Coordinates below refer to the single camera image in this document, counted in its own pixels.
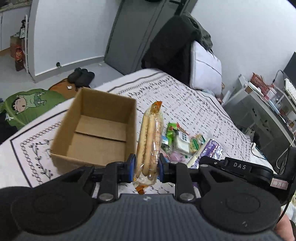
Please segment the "black slippers pair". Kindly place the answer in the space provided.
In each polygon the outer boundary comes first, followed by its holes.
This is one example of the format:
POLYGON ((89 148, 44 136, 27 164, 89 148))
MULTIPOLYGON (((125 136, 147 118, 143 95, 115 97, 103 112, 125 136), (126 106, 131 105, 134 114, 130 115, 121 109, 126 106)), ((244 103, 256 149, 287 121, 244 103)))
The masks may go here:
POLYGON ((74 84, 76 88, 90 87, 92 80, 95 78, 95 73, 89 72, 87 69, 76 68, 67 80, 69 83, 74 84))

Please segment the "green striped snack packet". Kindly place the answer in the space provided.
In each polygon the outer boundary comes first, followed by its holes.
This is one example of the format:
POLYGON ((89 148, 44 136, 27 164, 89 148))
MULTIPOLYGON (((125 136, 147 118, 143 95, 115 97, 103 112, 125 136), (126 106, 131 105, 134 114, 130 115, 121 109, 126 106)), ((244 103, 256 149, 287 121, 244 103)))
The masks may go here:
POLYGON ((195 136, 192 136, 190 138, 190 145, 189 145, 190 153, 191 154, 196 153, 205 142, 206 142, 205 138, 200 133, 196 134, 195 136))

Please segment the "white pillow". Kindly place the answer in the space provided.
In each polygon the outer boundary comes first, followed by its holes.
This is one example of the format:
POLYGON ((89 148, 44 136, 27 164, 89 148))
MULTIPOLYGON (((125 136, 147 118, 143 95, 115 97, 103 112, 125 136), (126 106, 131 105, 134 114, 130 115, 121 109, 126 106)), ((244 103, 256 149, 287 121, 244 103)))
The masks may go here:
POLYGON ((191 89, 209 90, 215 96, 222 93, 222 65, 220 60, 197 41, 191 44, 191 89))

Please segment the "white snack packet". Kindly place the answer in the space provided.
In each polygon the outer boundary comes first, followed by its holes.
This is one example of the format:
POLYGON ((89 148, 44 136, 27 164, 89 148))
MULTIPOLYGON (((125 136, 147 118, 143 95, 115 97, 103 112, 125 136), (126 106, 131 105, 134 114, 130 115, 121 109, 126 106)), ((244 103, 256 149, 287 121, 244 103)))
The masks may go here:
POLYGON ((190 154, 190 137, 183 132, 175 133, 174 148, 184 155, 190 154))

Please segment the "white desk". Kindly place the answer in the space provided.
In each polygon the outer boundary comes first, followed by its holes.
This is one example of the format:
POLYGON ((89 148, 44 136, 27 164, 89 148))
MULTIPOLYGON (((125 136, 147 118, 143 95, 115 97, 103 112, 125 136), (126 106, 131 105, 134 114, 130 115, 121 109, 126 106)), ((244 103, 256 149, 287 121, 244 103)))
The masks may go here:
POLYGON ((238 76, 234 90, 223 107, 237 126, 257 132, 263 149, 275 145, 276 142, 283 144, 284 148, 289 145, 295 147, 294 135, 287 124, 268 102, 251 88, 244 76, 238 76))

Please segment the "black computer monitor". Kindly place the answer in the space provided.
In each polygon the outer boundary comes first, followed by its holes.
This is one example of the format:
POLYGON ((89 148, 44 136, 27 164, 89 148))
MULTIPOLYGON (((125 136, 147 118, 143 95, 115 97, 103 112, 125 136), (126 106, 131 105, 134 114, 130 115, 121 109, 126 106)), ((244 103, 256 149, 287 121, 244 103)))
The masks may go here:
POLYGON ((286 77, 295 84, 296 82, 296 52, 293 53, 292 57, 290 58, 288 64, 283 70, 286 77))

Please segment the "white keyboard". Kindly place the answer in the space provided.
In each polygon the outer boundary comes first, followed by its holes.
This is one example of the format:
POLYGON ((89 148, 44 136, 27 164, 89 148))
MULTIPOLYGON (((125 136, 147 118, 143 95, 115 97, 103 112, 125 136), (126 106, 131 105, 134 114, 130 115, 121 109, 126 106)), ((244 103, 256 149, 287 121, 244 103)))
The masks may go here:
POLYGON ((284 79, 285 82, 285 92, 288 94, 288 96, 291 98, 294 104, 296 104, 296 88, 292 84, 292 82, 288 79, 284 79))

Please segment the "pink snack packet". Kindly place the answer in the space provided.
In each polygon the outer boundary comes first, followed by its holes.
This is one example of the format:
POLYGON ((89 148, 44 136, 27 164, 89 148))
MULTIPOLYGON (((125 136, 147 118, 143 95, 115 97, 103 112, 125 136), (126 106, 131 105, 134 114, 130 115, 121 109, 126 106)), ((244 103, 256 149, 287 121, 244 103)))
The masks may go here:
POLYGON ((173 151, 170 154, 168 154, 168 158, 169 158, 170 162, 184 163, 186 160, 186 157, 183 154, 176 152, 176 151, 173 151))

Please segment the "green cartoon floor mat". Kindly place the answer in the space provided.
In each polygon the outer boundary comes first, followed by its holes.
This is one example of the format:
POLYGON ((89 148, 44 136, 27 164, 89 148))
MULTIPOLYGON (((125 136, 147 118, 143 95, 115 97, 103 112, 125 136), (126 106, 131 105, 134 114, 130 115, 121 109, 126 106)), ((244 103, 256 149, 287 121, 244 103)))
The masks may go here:
POLYGON ((64 101, 66 98, 58 92, 31 89, 9 96, 1 103, 1 113, 10 126, 19 130, 64 101))

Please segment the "dark soda bottle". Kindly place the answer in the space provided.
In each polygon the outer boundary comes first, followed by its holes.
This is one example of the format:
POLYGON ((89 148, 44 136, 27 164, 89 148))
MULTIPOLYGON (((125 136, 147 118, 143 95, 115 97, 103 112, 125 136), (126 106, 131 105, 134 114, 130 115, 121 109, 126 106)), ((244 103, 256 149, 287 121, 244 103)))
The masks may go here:
POLYGON ((21 71, 21 70, 24 69, 23 58, 24 58, 23 50, 22 50, 21 46, 17 45, 16 50, 15 50, 15 68, 16 68, 16 71, 21 71))

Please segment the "red basket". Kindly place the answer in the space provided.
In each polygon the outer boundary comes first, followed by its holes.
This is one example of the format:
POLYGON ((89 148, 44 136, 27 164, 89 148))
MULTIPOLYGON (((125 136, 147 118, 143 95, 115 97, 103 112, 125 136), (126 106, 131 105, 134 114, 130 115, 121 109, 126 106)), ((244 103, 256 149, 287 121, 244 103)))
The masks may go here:
POLYGON ((257 88, 259 88, 262 92, 263 95, 266 95, 269 92, 269 86, 265 84, 265 82, 263 81, 263 79, 261 78, 261 76, 253 73, 250 82, 256 86, 257 88))

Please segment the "brown cardboard box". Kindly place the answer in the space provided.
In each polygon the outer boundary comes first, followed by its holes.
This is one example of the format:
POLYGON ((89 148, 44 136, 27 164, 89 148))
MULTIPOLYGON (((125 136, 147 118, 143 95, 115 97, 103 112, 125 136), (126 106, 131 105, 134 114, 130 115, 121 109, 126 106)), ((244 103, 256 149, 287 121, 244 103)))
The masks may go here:
POLYGON ((106 166, 136 153, 137 101, 82 88, 76 94, 51 144, 60 174, 80 166, 106 166))

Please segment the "orange biscuit packet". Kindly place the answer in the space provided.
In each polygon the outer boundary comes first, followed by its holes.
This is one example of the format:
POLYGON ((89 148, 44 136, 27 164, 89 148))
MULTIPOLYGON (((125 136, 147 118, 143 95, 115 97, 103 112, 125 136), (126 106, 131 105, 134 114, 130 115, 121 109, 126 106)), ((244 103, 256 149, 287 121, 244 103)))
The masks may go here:
POLYGON ((164 128, 162 102, 154 102, 144 112, 139 132, 133 183, 137 193, 153 185, 157 179, 158 160, 164 128))

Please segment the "white patterned bed blanket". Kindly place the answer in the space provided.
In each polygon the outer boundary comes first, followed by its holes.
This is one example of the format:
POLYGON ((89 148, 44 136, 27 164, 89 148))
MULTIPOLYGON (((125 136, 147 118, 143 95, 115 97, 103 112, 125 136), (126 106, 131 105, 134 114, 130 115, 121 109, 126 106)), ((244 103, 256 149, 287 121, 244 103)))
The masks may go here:
MULTIPOLYGON (((156 100, 164 123, 179 123, 189 134, 201 133, 224 147, 223 156, 249 161, 251 141, 233 123, 218 100, 192 90, 166 73, 145 69, 107 82, 98 88, 137 101, 137 121, 156 100)), ((50 144, 69 109, 67 100, 31 121, 1 145, 1 187, 35 187, 58 177, 50 144)))

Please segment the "purple snack packet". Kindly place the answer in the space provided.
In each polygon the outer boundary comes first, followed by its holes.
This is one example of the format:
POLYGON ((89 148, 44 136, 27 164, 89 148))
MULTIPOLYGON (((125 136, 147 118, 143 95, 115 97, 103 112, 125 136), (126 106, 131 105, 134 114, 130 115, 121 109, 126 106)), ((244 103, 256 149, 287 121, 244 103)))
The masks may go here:
POLYGON ((199 162, 201 157, 207 156, 213 159, 220 159, 222 153, 224 151, 224 147, 218 143, 216 140, 209 138, 201 148, 193 154, 189 162, 187 163, 188 168, 197 169, 199 168, 199 162))

